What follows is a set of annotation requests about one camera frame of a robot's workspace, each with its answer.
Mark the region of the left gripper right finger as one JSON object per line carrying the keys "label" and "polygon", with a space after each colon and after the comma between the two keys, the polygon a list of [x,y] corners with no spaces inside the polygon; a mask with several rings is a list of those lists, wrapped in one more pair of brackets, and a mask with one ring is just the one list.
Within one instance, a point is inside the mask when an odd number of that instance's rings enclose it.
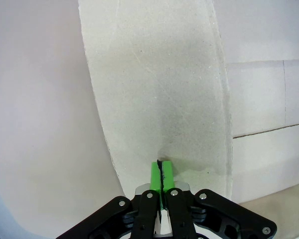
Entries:
{"label": "left gripper right finger", "polygon": [[174,181],[171,161],[161,162],[161,183],[175,239],[206,238],[196,227],[221,239],[272,239],[277,233],[275,222],[209,189],[196,194],[181,189]]}

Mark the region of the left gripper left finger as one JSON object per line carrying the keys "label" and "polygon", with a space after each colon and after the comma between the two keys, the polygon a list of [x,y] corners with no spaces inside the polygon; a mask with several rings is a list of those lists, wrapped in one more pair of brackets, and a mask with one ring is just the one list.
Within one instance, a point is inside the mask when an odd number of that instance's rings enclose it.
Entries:
{"label": "left gripper left finger", "polygon": [[136,189],[133,199],[117,196],[59,239],[151,239],[160,211],[161,174],[158,162],[151,164],[150,183]]}

